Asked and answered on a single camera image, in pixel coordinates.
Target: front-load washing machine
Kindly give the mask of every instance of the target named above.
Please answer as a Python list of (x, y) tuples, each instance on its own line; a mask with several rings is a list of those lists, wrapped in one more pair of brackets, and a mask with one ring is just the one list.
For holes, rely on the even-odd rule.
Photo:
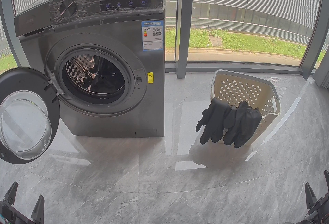
[(2, 159), (39, 157), (60, 117), (79, 136), (164, 136), (165, 0), (41, 0), (14, 23), (31, 68), (0, 75)]

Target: grass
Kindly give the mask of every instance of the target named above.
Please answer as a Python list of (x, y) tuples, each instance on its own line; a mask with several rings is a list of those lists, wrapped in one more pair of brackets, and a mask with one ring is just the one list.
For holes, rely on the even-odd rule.
[[(166, 48), (175, 47), (176, 29), (166, 30)], [(253, 52), (283, 54), (301, 59), (305, 53), (306, 46), (279, 40), (276, 37), (261, 37), (243, 33), (229, 33), (226, 30), (213, 29), (208, 32), (205, 29), (191, 29), (190, 48), (212, 48), (209, 35), (222, 39), (222, 48), (231, 50), (249, 50)], [(323, 59), (321, 51), (318, 62)]]
[(0, 73), (3, 70), (11, 69), (14, 67), (17, 67), (17, 64), (16, 64), (14, 56), (12, 54), (7, 55), (7, 56), (2, 55), (0, 57)]

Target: white laundry basket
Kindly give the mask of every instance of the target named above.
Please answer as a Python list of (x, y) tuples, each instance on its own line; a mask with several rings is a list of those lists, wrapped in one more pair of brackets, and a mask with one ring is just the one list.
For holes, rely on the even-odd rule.
[(245, 145), (251, 145), (281, 113), (280, 100), (274, 85), (246, 74), (217, 70), (211, 86), (211, 99), (214, 97), (229, 105), (238, 106), (239, 102), (246, 101), (252, 108), (259, 108), (262, 120)]

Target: open door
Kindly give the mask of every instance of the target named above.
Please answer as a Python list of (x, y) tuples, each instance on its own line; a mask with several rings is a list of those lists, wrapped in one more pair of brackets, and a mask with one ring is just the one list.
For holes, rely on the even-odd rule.
[(26, 164), (53, 141), (60, 103), (52, 82), (38, 70), (18, 67), (0, 75), (0, 158)]

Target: black cloth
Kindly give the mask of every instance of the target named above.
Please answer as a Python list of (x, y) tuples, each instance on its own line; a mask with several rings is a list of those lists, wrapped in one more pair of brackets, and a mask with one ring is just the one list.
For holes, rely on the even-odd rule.
[(208, 109), (202, 112), (202, 119), (198, 122), (195, 131), (205, 125), (200, 143), (205, 144), (210, 138), (216, 143), (223, 138), (223, 129), (228, 128), (224, 136), (224, 144), (238, 148), (247, 143), (253, 136), (261, 121), (258, 108), (253, 109), (247, 102), (239, 103), (239, 107), (229, 106), (227, 102), (214, 97)]

